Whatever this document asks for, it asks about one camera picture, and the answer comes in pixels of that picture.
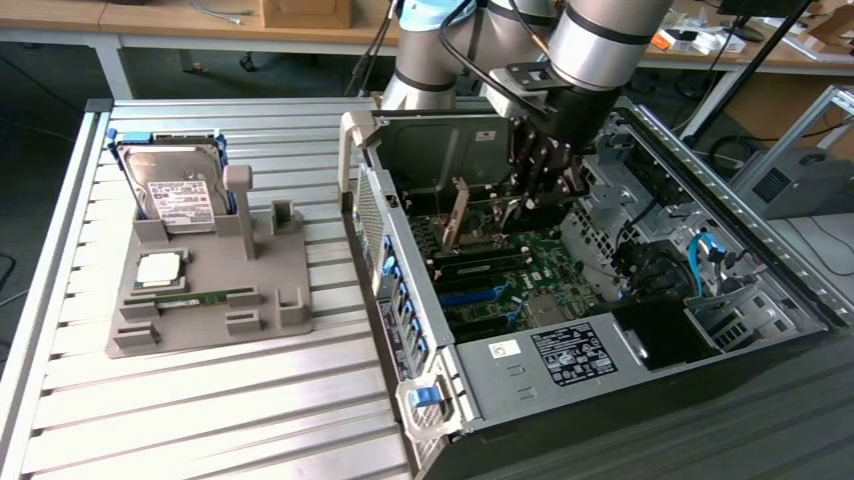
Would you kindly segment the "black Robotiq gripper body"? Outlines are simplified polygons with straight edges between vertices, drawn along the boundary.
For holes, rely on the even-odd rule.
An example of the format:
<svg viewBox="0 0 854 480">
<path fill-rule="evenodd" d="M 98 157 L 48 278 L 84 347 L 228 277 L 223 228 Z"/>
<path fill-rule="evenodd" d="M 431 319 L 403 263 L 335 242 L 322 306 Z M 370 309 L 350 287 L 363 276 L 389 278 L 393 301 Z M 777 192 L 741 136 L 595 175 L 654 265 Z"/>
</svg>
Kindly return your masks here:
<svg viewBox="0 0 854 480">
<path fill-rule="evenodd" d="M 537 131 L 534 151 L 570 146 L 581 151 L 593 142 L 609 112 L 618 100 L 621 89 L 593 91 L 578 86 L 555 88 L 545 98 L 545 117 L 533 119 Z"/>
</svg>

